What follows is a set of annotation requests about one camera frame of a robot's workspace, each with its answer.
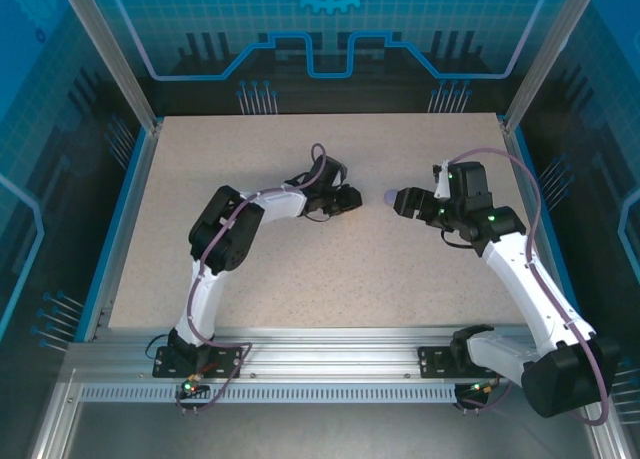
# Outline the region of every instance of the speckled work surface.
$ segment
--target speckled work surface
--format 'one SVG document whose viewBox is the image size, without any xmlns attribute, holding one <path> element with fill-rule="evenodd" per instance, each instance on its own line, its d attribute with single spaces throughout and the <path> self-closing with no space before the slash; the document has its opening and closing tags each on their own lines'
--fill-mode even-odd
<svg viewBox="0 0 640 459">
<path fill-rule="evenodd" d="M 325 224 L 262 226 L 231 277 L 218 326 L 400 327 L 524 323 L 473 251 L 384 203 L 391 188 L 434 187 L 431 166 L 474 147 L 504 148 L 493 114 L 170 117 L 164 122 L 116 297 L 111 327 L 169 327 L 191 273 L 187 235 L 218 187 L 279 185 L 322 142 L 349 168 L 364 206 Z M 494 203 L 524 207 L 509 161 L 478 156 Z"/>
</svg>

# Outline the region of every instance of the mounting plate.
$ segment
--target mounting plate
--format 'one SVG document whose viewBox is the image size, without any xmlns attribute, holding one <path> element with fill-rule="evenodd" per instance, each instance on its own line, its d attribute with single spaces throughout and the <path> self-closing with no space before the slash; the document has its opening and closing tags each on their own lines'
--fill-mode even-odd
<svg viewBox="0 0 640 459">
<path fill-rule="evenodd" d="M 447 346 L 419 347 L 420 377 L 423 379 L 491 379 L 496 373 L 484 367 L 471 366 L 462 372 L 456 367 Z"/>
<path fill-rule="evenodd" d="M 205 372 L 204 377 L 209 379 L 227 379 L 231 371 L 236 366 L 236 360 L 240 360 L 242 348 L 219 349 L 211 347 L 208 349 L 209 356 L 206 364 L 215 363 L 216 367 Z M 153 377 L 184 379 L 195 373 L 193 364 L 178 355 L 171 347 L 159 347 L 156 351 L 155 364 L 153 366 Z M 234 377 L 240 376 L 240 369 Z"/>
</svg>

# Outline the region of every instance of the beige tabletop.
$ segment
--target beige tabletop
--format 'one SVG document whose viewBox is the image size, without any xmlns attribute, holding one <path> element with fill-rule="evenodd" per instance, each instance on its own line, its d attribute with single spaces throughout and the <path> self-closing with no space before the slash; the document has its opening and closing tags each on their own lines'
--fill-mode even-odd
<svg viewBox="0 0 640 459">
<path fill-rule="evenodd" d="M 396 215 L 388 189 L 434 188 L 431 167 L 481 146 L 504 148 L 494 114 L 169 117 L 164 121 L 110 327 L 170 327 L 191 276 L 189 230 L 215 191 L 254 191 L 308 171 L 322 142 L 347 165 L 364 206 L 317 224 L 260 227 L 230 278 L 216 325 L 401 327 L 521 324 L 504 286 L 473 251 Z M 525 221 L 509 161 L 477 156 L 496 206 Z"/>
</svg>

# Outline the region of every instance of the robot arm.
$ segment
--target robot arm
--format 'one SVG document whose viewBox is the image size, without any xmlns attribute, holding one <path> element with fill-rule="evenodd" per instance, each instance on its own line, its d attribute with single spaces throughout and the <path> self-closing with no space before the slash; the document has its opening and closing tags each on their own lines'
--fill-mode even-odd
<svg viewBox="0 0 640 459">
<path fill-rule="evenodd" d="M 192 303 L 192 321 L 200 335 L 207 338 L 214 336 L 215 316 L 224 286 L 232 271 L 246 258 L 260 225 L 287 217 L 300 217 L 318 209 L 328 216 L 335 216 L 362 205 L 360 193 L 344 184 L 346 167 L 330 157 L 322 174 L 312 185 L 302 190 L 291 187 L 315 176 L 320 167 L 321 158 L 318 158 L 311 171 L 286 181 L 282 191 L 259 195 L 242 210 L 233 226 L 212 249 Z M 194 224 L 189 233 L 193 258 L 192 286 L 200 273 L 203 251 L 234 209 L 250 195 L 229 186 L 221 187 Z M 203 344 L 189 327 L 186 306 L 180 321 L 170 333 L 169 343 L 184 351 L 184 355 L 190 355 L 189 350 Z"/>
<path fill-rule="evenodd" d="M 522 312 L 535 350 L 500 336 L 490 326 L 473 326 L 454 334 L 451 351 L 461 374 L 474 364 L 486 367 L 521 386 L 527 400 L 543 417 L 599 400 L 593 372 L 577 338 L 549 302 L 529 270 L 525 227 L 509 207 L 493 207 L 484 167 L 478 162 L 434 166 L 436 191 L 400 191 L 395 211 L 444 232 L 458 231 L 498 275 Z M 596 336 L 571 307 L 539 258 L 533 261 L 542 279 L 593 351 L 607 392 L 618 363 L 618 346 Z"/>
</svg>

